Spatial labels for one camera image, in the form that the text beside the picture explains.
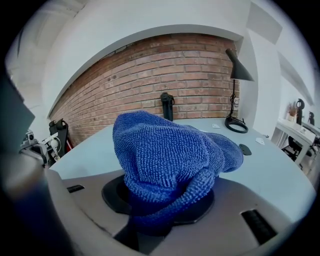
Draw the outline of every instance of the lamp base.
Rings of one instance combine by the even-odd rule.
[[[224,121],[224,125],[225,127],[227,127],[229,130],[236,132],[236,133],[240,133],[240,134],[246,134],[248,132],[248,127],[241,122],[240,120],[233,118],[233,117],[227,117]],[[231,127],[230,125],[234,125],[234,126],[240,126],[242,127],[244,130],[237,130],[233,127]]]

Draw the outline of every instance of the desk lamp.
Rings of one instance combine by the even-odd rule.
[[[224,121],[224,125],[231,131],[234,131],[236,133],[240,134],[246,134],[248,132],[248,127],[246,126],[245,121],[242,119],[239,120],[235,117],[232,116],[234,112],[234,105],[235,105],[235,98],[236,98],[236,93],[235,93],[235,87],[236,87],[236,80],[247,80],[247,81],[254,81],[252,76],[249,74],[249,72],[246,70],[244,65],[241,64],[241,62],[238,60],[237,56],[232,52],[231,49],[225,50],[226,55],[228,55],[229,59],[232,61],[232,72],[230,78],[233,79],[233,91],[232,95],[230,97],[231,101],[231,110],[229,115]],[[235,126],[240,126],[244,130],[238,130],[231,125]]]

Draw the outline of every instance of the towel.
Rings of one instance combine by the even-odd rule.
[[[130,191],[131,221],[147,235],[168,232],[179,213],[208,194],[215,177],[236,170],[244,159],[223,135],[146,111],[120,114],[112,135]]]

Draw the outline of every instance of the white table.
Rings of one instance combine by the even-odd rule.
[[[281,118],[278,119],[276,128],[282,131],[283,134],[287,134],[288,136],[291,136],[302,145],[302,149],[298,157],[294,161],[297,165],[299,165],[302,159],[304,158],[304,156],[306,155],[309,147],[313,145],[316,135],[313,132],[303,128],[301,125],[295,122],[281,119]]]
[[[236,133],[227,129],[224,118],[180,119],[176,123],[222,134],[236,144],[245,144],[252,155],[244,156],[242,166],[220,177],[241,183],[280,209],[292,221],[305,216],[315,198],[308,178],[275,144],[253,129]],[[220,126],[214,129],[212,124]],[[51,169],[62,179],[103,174],[122,169],[114,151],[113,126],[107,126],[68,152]],[[256,142],[263,138],[265,145]]]
[[[311,123],[308,122],[302,122],[302,126],[308,128],[313,132],[315,135],[320,136],[320,128],[312,125]]]

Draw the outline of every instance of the brick wall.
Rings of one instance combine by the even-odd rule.
[[[77,145],[120,113],[142,109],[161,116],[163,92],[174,96],[174,119],[225,117],[233,86],[227,48],[235,50],[231,40],[203,34],[162,35],[122,47],[76,79],[50,119],[63,118]]]

